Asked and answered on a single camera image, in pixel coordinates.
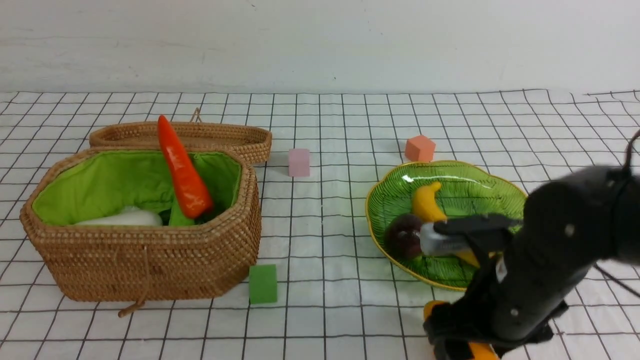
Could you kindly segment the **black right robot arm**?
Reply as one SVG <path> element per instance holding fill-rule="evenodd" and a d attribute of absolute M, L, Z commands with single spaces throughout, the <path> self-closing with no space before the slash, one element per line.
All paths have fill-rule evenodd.
<path fill-rule="evenodd" d="M 500 360 L 553 338 L 551 319 L 601 260 L 639 264 L 635 133 L 622 166 L 593 165 L 544 183 L 526 198 L 519 230 L 497 213 L 426 223 L 425 240 L 464 241 L 480 262 L 457 301 L 430 301 L 423 329 L 437 360 Z"/>

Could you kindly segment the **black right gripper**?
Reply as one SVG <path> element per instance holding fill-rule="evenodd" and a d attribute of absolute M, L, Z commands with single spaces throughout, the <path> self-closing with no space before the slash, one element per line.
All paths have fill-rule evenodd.
<path fill-rule="evenodd" d="M 437 360 L 499 360 L 553 338 L 549 322 L 563 315 L 569 283 L 562 280 L 474 280 L 454 302 L 430 301 L 423 329 Z"/>

